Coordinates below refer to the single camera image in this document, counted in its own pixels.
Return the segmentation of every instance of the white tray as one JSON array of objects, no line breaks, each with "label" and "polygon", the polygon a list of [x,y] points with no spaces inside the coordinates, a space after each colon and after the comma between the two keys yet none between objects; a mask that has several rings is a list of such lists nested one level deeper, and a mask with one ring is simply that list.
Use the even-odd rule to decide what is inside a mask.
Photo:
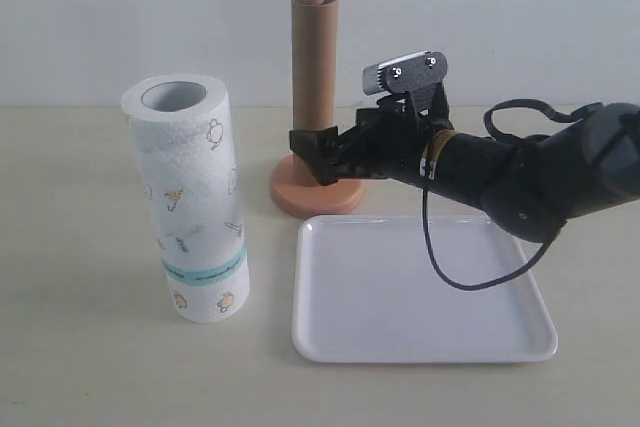
[{"label": "white tray", "polygon": [[[486,217],[433,217],[433,248],[453,279],[522,265],[518,242]],[[449,287],[428,260],[420,217],[319,216],[299,231],[293,341],[316,362],[548,360],[556,330],[531,274],[478,292]]]}]

